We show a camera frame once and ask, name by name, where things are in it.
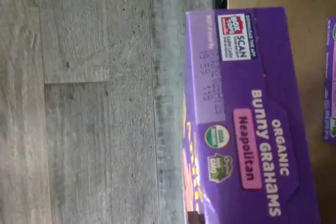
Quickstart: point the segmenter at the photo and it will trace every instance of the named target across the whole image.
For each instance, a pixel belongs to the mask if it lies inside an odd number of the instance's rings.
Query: wooden floor
[[[184,14],[0,0],[0,224],[183,223]]]

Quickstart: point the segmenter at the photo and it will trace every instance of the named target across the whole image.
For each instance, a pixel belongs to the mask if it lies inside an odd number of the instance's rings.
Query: pink label
[[[336,40],[334,41],[332,66],[331,116],[336,117]]]
[[[233,111],[242,185],[244,189],[261,189],[261,174],[256,136],[250,109]]]
[[[332,57],[332,80],[336,81],[336,40],[334,40],[334,51]]]

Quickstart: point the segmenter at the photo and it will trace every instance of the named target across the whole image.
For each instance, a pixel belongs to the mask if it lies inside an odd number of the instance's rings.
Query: box
[[[327,19],[327,56],[324,85],[324,134],[329,143],[336,144],[336,17]]]
[[[284,9],[186,14],[182,157],[201,222],[320,223]]]

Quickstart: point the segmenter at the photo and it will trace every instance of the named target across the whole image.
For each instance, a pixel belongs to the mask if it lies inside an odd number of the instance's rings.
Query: brown cardboard
[[[322,122],[326,26],[336,0],[229,0],[230,9],[265,6],[286,8],[322,223],[335,223],[336,147],[322,140]]]

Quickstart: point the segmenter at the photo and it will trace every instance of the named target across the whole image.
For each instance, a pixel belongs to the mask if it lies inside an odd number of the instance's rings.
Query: second purple box
[[[187,13],[183,185],[206,224],[320,223],[282,8]]]

